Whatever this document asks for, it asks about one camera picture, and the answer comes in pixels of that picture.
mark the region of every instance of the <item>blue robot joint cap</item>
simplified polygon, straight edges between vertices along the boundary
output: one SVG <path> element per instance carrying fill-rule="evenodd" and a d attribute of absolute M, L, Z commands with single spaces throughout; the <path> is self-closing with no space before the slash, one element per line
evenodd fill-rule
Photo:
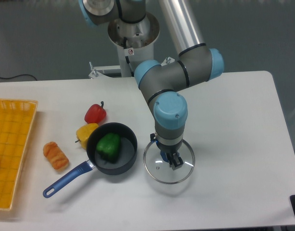
<path fill-rule="evenodd" d="M 154 104 L 154 117 L 164 128 L 174 130 L 185 125 L 188 116 L 186 99 L 177 92 L 161 94 Z"/>

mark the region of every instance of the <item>metal bracket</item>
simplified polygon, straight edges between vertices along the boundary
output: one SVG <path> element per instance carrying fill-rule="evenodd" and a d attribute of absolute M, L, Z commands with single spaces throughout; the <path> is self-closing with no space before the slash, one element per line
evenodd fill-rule
<path fill-rule="evenodd" d="M 170 63 L 173 63 L 175 62 L 175 59 L 174 58 L 171 58 L 170 56 L 168 56 L 167 58 L 165 58 L 165 60 L 161 63 L 162 66 L 164 65 L 167 65 L 167 64 L 170 64 Z"/>

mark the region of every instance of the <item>pan handle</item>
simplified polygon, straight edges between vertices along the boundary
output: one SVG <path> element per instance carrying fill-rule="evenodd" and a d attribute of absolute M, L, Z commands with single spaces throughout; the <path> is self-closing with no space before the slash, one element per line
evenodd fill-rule
<path fill-rule="evenodd" d="M 92 166 L 88 162 L 87 161 L 82 162 L 80 165 L 78 165 L 77 167 L 73 168 L 71 171 L 69 171 L 68 173 L 66 173 L 59 180 L 57 180 L 52 185 L 50 185 L 47 189 L 45 189 L 43 191 L 43 196 L 45 198 L 50 198 L 57 191 L 59 191 L 64 186 L 66 186 L 68 183 L 70 183 L 72 180 L 74 180 L 76 177 L 79 177 L 80 175 L 91 171 L 93 168 L 92 168 Z"/>

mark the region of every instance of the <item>gray floor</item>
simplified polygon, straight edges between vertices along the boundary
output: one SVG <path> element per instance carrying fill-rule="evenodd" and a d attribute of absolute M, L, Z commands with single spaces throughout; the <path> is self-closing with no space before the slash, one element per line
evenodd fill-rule
<path fill-rule="evenodd" d="M 192 0 L 207 45 L 225 72 L 272 73 L 295 151 L 295 0 Z M 158 1 L 147 10 L 160 22 L 155 59 L 177 58 Z M 0 76 L 38 80 L 87 78 L 88 62 L 117 65 L 107 25 L 86 25 L 77 0 L 0 2 Z M 13 81 L 31 80 L 29 77 Z"/>

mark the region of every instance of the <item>black cable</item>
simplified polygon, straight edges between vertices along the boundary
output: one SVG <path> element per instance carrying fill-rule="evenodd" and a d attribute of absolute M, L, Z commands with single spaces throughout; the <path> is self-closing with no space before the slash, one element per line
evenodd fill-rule
<path fill-rule="evenodd" d="M 12 78 L 17 78 L 17 77 L 20 77 L 20 76 L 30 76 L 32 77 L 35 81 L 37 81 L 37 78 L 33 75 L 30 75 L 30 74 L 21 74 L 21 75 L 17 75 L 17 76 L 13 76 L 13 77 L 0 77 L 0 79 L 12 79 Z"/>

